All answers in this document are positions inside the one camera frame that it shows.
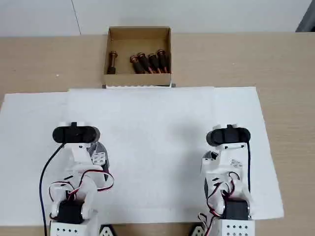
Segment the white paper sheet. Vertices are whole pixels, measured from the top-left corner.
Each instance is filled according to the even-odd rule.
[[[255,88],[72,90],[67,111],[69,120],[89,120],[100,129],[110,153],[110,170],[119,178],[106,200],[97,202],[104,209],[100,214],[104,222],[195,221],[205,202],[202,181],[195,174],[202,155],[212,148],[205,135],[214,125],[227,123],[238,123],[252,134],[253,219],[283,216]],[[156,177],[160,170],[163,175]]]
[[[52,131],[62,120],[65,106],[65,92],[5,96],[0,111],[0,225],[42,224],[39,177],[58,147]],[[47,186],[61,173],[64,161],[56,158],[47,168],[43,181],[46,209],[51,204]]]
[[[212,101],[213,87],[69,92],[68,120],[101,131],[115,176],[97,196],[101,222],[196,221],[205,209],[199,173]]]
[[[104,94],[83,97],[90,92],[88,90],[73,90],[69,94],[72,108],[67,111],[67,117],[75,115],[71,118],[88,120],[101,130],[110,170],[115,175],[115,187],[99,193],[95,202],[101,222],[196,221],[196,212],[206,209],[198,175],[201,157],[210,148],[205,135],[217,120],[239,123],[252,134],[252,194],[260,207],[255,218],[282,217],[278,181],[255,89],[177,88],[182,90],[183,98],[172,97],[167,101],[165,89],[170,88],[156,89],[163,93],[151,88],[147,94],[143,89],[137,99],[126,89],[115,98]],[[194,89],[199,91],[190,94]],[[100,92],[111,93],[111,89]],[[153,92],[158,105],[150,96]],[[42,224],[38,181],[44,163],[58,146],[51,134],[66,117],[63,116],[66,97],[67,93],[5,97],[0,113],[0,178],[1,192],[8,194],[0,195],[3,205],[0,225]],[[168,111],[169,115],[165,117],[165,112],[161,111]],[[65,161],[62,152],[56,156],[45,175],[44,192],[62,171],[60,167]],[[51,202],[47,194],[44,194],[44,202],[48,213]]]

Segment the cardboard box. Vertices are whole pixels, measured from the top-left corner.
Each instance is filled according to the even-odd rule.
[[[171,29],[169,27],[110,27],[104,66],[104,85],[106,86],[169,86],[170,73],[136,74],[130,63],[130,56],[143,52],[146,55],[164,49],[171,62]],[[107,74],[110,63],[109,53],[116,51],[116,74]]]

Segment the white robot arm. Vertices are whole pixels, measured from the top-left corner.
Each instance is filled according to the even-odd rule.
[[[53,201],[50,235],[75,233],[79,236],[98,236],[100,224],[92,203],[97,192],[110,189],[114,178],[109,173],[107,150],[98,141],[99,130],[91,126],[61,126],[54,130],[57,143],[65,143],[69,152],[64,174],[49,186]]]
[[[216,127],[208,133],[208,144],[216,147],[204,155],[201,165],[209,213],[199,214],[204,229],[196,227],[194,235],[198,232],[204,232],[204,236],[254,235],[250,138],[247,129],[236,125]]]

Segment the wire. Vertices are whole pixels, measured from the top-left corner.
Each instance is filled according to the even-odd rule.
[[[84,178],[84,175],[87,174],[87,173],[102,173],[103,175],[108,175],[112,178],[112,184],[109,185],[108,187],[103,187],[103,188],[97,188],[97,191],[98,192],[101,192],[101,191],[105,191],[105,190],[109,190],[110,188],[112,188],[114,186],[114,177],[108,173],[108,172],[105,172],[105,171],[100,171],[100,170],[87,170],[87,171],[84,171],[82,176],[81,176],[81,179],[80,179],[80,183],[79,183],[79,186],[74,189],[72,192],[69,193],[69,196],[77,193],[79,191],[79,189],[82,187],[82,183],[83,183],[83,178]]]
[[[249,192],[251,192],[251,147],[250,147],[249,142],[247,142],[247,152],[248,152],[247,181],[248,181],[248,190]]]
[[[198,213],[198,216],[197,216],[197,218],[198,218],[198,220],[200,220],[201,222],[202,222],[202,224],[203,224],[203,226],[204,226],[204,228],[206,229],[206,228],[208,228],[207,227],[207,216],[204,214],[204,213]]]
[[[45,170],[47,168],[47,166],[49,165],[49,163],[51,162],[51,160],[56,156],[56,154],[60,151],[61,148],[63,148],[65,145],[65,143],[61,144],[59,146],[59,148],[57,148],[57,150],[52,154],[52,156],[48,159],[48,161],[46,162],[41,175],[40,175],[40,179],[39,179],[39,200],[40,200],[40,206],[41,206],[41,212],[43,214],[43,222],[44,222],[44,233],[45,236],[47,236],[47,225],[46,225],[46,216],[45,216],[45,208],[44,208],[44,203],[43,203],[43,196],[41,193],[41,188],[42,188],[42,182],[43,182],[43,177],[44,177],[44,173]]]
[[[240,176],[239,176],[236,172],[234,172],[234,171],[230,171],[230,172],[228,173],[228,176],[229,176],[229,177],[231,177],[230,174],[235,174],[235,175],[237,176],[238,180],[241,179]]]
[[[212,216],[212,218],[211,218],[211,220],[210,220],[209,227],[207,228],[207,231],[206,231],[206,233],[205,233],[205,236],[209,236],[210,230],[211,230],[211,226],[212,226],[212,222],[213,222],[213,219],[214,219],[215,217],[217,217],[217,216],[215,216],[215,215]]]

